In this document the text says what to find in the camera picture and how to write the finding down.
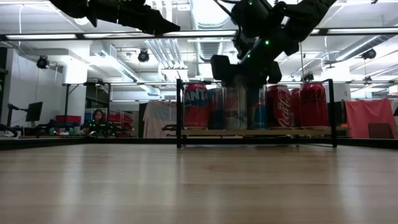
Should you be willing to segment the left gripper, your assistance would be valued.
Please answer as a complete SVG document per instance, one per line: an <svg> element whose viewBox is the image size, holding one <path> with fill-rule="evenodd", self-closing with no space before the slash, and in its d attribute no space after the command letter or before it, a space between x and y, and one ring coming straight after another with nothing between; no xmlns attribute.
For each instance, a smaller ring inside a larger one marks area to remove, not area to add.
<svg viewBox="0 0 398 224"><path fill-rule="evenodd" d="M141 29L146 34L179 32L181 27L163 18L160 11L149 9L140 0L90 0L90 15L98 20Z"/></svg>

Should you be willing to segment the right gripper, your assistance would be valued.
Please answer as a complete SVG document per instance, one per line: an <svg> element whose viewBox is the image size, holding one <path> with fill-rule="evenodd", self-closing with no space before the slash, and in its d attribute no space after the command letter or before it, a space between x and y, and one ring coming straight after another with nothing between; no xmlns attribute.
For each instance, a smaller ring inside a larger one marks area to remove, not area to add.
<svg viewBox="0 0 398 224"><path fill-rule="evenodd" d="M259 37L238 64L232 64L225 55L213 55L210 59L213 78L223 86L233 86L236 79L247 85L276 84L282 74L276 58L285 53L292 55L299 50L299 42L284 31L277 30Z"/></svg>

